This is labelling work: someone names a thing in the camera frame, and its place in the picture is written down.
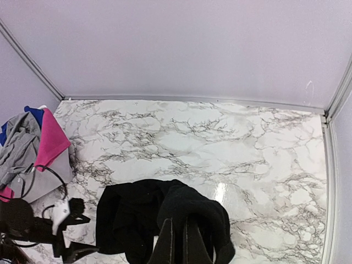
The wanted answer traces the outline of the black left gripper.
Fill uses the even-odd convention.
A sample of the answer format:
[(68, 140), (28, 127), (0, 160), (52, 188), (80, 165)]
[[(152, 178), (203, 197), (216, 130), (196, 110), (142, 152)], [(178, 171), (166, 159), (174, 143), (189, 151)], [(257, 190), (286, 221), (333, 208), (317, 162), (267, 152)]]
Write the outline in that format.
[(99, 247), (71, 242), (66, 247), (63, 230), (67, 226), (86, 224), (90, 218), (84, 215), (85, 203), (81, 198), (69, 200), (69, 216), (59, 225), (57, 234), (52, 231), (53, 222), (49, 219), (27, 216), (27, 240), (33, 243), (54, 245), (54, 256), (61, 258), (63, 263), (74, 263), (81, 258), (99, 251)]

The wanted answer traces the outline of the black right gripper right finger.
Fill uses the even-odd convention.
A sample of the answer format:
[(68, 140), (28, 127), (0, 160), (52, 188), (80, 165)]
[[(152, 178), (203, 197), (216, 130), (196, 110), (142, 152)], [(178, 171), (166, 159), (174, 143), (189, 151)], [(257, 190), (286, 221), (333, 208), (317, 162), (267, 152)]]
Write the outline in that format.
[(188, 217), (183, 230), (183, 263), (185, 264), (211, 264), (197, 221)]

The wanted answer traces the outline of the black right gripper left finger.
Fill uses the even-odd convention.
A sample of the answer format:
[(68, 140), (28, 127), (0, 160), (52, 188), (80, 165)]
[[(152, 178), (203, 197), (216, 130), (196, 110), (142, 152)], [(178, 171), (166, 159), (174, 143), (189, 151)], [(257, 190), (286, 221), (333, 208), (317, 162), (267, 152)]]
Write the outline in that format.
[(148, 264), (174, 263), (174, 228), (172, 219), (165, 219)]

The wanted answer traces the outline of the black t-shirt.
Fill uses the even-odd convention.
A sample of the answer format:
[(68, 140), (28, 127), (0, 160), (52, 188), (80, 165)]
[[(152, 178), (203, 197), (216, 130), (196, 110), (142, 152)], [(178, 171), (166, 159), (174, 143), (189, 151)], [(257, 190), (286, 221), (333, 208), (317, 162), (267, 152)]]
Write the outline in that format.
[(214, 248), (216, 263), (230, 263), (235, 256), (226, 209), (176, 179), (144, 179), (105, 187), (96, 211), (99, 253), (125, 254), (129, 263), (147, 263), (153, 240), (167, 219), (173, 222), (178, 254), (182, 253), (180, 237), (185, 222), (194, 219), (205, 246)]

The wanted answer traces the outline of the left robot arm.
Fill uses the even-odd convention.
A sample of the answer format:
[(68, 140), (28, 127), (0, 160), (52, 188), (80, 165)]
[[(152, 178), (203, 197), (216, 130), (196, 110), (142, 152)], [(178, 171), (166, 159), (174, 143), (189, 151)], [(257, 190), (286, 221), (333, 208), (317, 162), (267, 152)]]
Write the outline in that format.
[(74, 263), (98, 252), (99, 248), (93, 245), (77, 242), (65, 245), (63, 231), (67, 226), (90, 222), (84, 215), (83, 199), (60, 200), (49, 208), (53, 210), (51, 219), (35, 217), (31, 205), (23, 199), (1, 201), (1, 233), (13, 240), (50, 244), (54, 257), (61, 258), (63, 263)]

